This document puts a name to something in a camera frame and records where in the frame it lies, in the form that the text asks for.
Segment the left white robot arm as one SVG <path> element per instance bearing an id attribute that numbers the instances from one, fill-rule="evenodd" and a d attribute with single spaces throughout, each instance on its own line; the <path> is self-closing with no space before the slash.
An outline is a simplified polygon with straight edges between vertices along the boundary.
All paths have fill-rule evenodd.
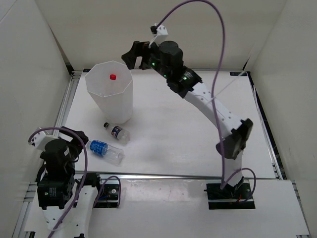
<path id="1" fill-rule="evenodd" d="M 85 170 L 75 178 L 80 154 L 88 160 L 88 137 L 82 131 L 58 127 L 69 137 L 65 140 L 48 134 L 50 128 L 38 128 L 29 144 L 41 151 L 44 161 L 37 173 L 37 196 L 50 238 L 86 238 L 95 199 L 103 195 L 100 176 Z"/>

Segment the blue label white cap bottle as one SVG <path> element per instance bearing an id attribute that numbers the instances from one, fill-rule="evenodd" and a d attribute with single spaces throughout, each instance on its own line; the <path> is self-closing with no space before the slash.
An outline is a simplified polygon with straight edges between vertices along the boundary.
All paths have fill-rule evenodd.
<path id="1" fill-rule="evenodd" d="M 101 157 L 104 161 L 113 165 L 120 165 L 122 160 L 125 158 L 122 149 L 116 148 L 99 140 L 88 141 L 86 147 L 94 154 Z"/>

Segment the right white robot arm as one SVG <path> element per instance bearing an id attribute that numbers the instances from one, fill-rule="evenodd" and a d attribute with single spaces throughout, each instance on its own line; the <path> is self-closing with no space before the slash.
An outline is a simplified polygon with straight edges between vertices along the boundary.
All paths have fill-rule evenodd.
<path id="1" fill-rule="evenodd" d="M 141 70 L 153 69 L 166 79 L 168 87 L 195 106 L 218 129 L 216 150 L 222 156 L 223 194 L 234 198 L 240 193 L 244 177 L 242 155 L 249 139 L 253 122 L 241 119 L 211 96 L 202 78 L 183 62 L 183 52 L 174 41 L 160 45 L 150 42 L 133 42 L 132 48 L 122 55 L 128 69 L 133 69 L 141 57 Z"/>

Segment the Pepsi black cap bottle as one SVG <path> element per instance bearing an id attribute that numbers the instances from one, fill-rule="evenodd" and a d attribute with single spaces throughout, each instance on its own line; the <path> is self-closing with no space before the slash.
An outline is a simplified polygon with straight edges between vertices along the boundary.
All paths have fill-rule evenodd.
<path id="1" fill-rule="evenodd" d="M 113 138 L 117 139 L 120 143 L 125 145 L 130 141 L 129 131 L 121 128 L 120 126 L 105 122 L 104 128 Z"/>

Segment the red label plastic bottle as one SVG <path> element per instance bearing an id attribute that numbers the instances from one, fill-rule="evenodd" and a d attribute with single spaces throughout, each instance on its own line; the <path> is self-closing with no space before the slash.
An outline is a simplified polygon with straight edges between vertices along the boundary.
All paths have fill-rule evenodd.
<path id="1" fill-rule="evenodd" d="M 106 81 L 105 94 L 107 96 L 115 94 L 116 91 L 117 91 L 116 87 L 117 87 L 116 75 L 115 74 L 110 74 L 109 75 L 109 80 Z"/>

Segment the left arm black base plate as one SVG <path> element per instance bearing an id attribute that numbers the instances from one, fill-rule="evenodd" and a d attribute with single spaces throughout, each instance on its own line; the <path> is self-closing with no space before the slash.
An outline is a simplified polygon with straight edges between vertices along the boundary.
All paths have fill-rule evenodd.
<path id="1" fill-rule="evenodd" d="M 97 184 L 97 196 L 93 208 L 119 208 L 121 203 L 121 180 L 117 176 L 101 179 Z"/>

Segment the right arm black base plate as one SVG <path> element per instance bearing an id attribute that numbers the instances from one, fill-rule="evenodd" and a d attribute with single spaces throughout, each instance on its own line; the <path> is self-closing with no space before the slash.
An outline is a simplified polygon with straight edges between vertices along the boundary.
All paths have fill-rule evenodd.
<path id="1" fill-rule="evenodd" d="M 204 192 L 207 193 L 209 210 L 241 210 L 255 209 L 251 195 L 251 187 L 244 182 L 236 192 L 221 190 L 220 183 L 207 183 Z"/>

